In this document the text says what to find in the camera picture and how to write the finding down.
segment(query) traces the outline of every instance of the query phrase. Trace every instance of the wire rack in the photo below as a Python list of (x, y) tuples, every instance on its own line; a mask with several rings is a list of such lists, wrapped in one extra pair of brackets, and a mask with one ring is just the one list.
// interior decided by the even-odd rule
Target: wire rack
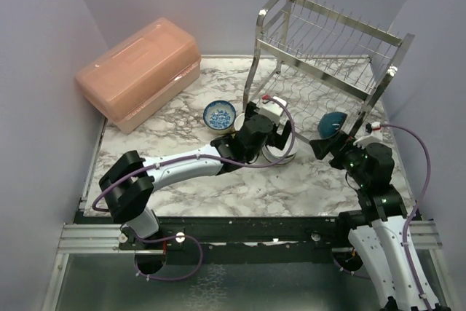
[[(317, 124), (324, 114), (342, 111), (348, 115), (344, 131), (355, 135), (414, 36), (400, 39), (344, 13), (318, 0), (269, 0), (258, 15), (243, 108), (266, 94), (285, 99), (306, 141), (318, 138)], [(262, 50), (277, 64), (265, 79), (254, 80)]]

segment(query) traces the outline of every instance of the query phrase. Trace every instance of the container lid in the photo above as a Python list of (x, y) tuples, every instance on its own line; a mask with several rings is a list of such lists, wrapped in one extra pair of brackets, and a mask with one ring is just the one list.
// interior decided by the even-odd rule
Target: container lid
[(89, 100), (119, 121), (200, 59), (194, 37), (160, 18), (108, 51), (76, 78)]

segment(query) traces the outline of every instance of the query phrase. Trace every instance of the blue bowl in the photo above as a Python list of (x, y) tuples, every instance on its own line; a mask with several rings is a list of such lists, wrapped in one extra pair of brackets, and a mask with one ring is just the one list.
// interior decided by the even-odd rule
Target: blue bowl
[(204, 123), (214, 133), (228, 133), (232, 130), (236, 111), (230, 102), (218, 100), (213, 101), (205, 107)]

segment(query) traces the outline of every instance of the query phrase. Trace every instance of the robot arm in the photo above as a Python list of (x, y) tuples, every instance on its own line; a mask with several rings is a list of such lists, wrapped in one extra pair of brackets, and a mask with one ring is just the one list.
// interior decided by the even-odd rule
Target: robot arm
[(383, 310), (450, 310), (440, 306), (427, 282), (409, 228), (403, 241), (407, 215), (401, 195), (390, 184), (395, 166), (392, 150), (381, 143), (379, 123), (367, 128), (371, 134), (357, 140), (337, 130), (331, 138), (310, 142), (318, 159), (331, 153), (331, 166), (345, 170), (359, 186), (362, 211), (339, 215), (348, 240), (361, 257)]
[(260, 109), (254, 103), (248, 104), (245, 123), (235, 135), (225, 135), (193, 151), (167, 157), (142, 158), (137, 151), (123, 154), (99, 181), (113, 221), (127, 224), (141, 238), (149, 237), (159, 230), (157, 217), (146, 207), (152, 192), (190, 178), (239, 169), (251, 162), (264, 145), (283, 149), (292, 128), (288, 120), (282, 133), (277, 133), (283, 113), (280, 106), (285, 107), (286, 103), (266, 99), (268, 103)]

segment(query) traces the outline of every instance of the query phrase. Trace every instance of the plastic storage box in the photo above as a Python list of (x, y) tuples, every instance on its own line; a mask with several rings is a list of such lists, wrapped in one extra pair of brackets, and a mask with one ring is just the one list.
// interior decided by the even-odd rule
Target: plastic storage box
[(130, 133), (200, 75), (193, 36), (160, 18), (83, 68), (84, 96)]

